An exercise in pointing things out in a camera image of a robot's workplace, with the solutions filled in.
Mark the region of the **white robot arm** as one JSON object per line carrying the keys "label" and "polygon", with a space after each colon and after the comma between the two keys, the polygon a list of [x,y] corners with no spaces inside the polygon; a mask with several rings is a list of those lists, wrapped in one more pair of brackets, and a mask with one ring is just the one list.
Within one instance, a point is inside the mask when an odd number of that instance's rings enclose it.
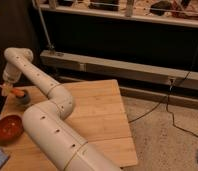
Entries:
{"label": "white robot arm", "polygon": [[32,64],[28,48],[10,47],[4,82],[12,85],[24,74],[46,97],[25,110],[22,123],[26,133],[59,171],[122,171],[64,120],[74,110],[71,93],[58,81]]}

